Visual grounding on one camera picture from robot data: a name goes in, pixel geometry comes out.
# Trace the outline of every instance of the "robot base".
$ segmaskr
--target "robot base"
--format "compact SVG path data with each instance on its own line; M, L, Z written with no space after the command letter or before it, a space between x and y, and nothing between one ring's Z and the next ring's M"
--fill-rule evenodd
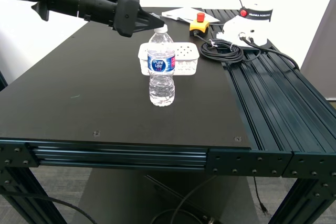
M253 38L258 46L266 46L268 25L268 20L252 20L236 16L225 23L223 34L217 35L217 38L232 42L240 47L251 47L240 40L241 36L245 36L248 40Z

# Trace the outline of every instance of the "pure life label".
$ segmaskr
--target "pure life label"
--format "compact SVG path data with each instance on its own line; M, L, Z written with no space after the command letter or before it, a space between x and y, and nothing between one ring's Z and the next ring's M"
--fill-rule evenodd
M155 72L170 72L175 69L175 56L167 59L153 59L148 55L148 69Z

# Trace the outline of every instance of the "white plastic basket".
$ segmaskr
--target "white plastic basket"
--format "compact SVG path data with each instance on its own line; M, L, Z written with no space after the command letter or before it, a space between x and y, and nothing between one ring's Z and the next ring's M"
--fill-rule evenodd
M197 61L199 53L197 46L190 42L175 42L173 44L175 50L175 76L191 76L196 73ZM141 73L148 76L147 63L147 47L148 43L140 46L138 57L140 60Z

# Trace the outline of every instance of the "bolt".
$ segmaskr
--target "bolt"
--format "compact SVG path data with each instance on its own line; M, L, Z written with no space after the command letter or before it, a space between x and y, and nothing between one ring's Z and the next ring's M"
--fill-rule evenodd
M93 133L93 136L94 136L94 137L99 137L99 136L100 136L100 131L95 131L95 132Z
M236 142L241 142L241 139L242 139L242 138L241 138L240 136L236 136L236 137L235 137L235 141L236 141Z

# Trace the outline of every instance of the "plastic water bottle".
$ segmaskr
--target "plastic water bottle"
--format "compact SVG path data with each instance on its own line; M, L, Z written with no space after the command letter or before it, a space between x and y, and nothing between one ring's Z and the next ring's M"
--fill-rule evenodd
M175 98L173 73L175 51L173 40L167 34L167 25L155 29L148 45L149 96L156 106L168 106Z

